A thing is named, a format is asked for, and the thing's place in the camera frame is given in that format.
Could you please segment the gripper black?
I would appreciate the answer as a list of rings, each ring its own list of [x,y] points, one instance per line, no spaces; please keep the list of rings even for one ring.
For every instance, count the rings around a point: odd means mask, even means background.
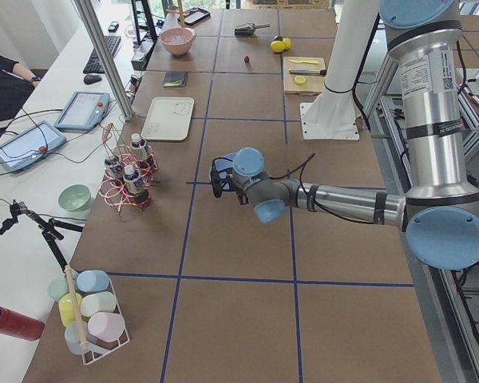
[[[223,192],[238,192],[232,180],[233,159],[216,157],[212,160],[210,181],[213,195],[220,198]]]

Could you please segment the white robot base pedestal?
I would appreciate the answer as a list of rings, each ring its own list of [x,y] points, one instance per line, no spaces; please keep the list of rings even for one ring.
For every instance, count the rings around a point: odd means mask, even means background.
[[[305,140],[358,140],[353,88],[361,71],[372,29],[377,25],[380,2],[345,1],[324,89],[313,103],[302,103]]]

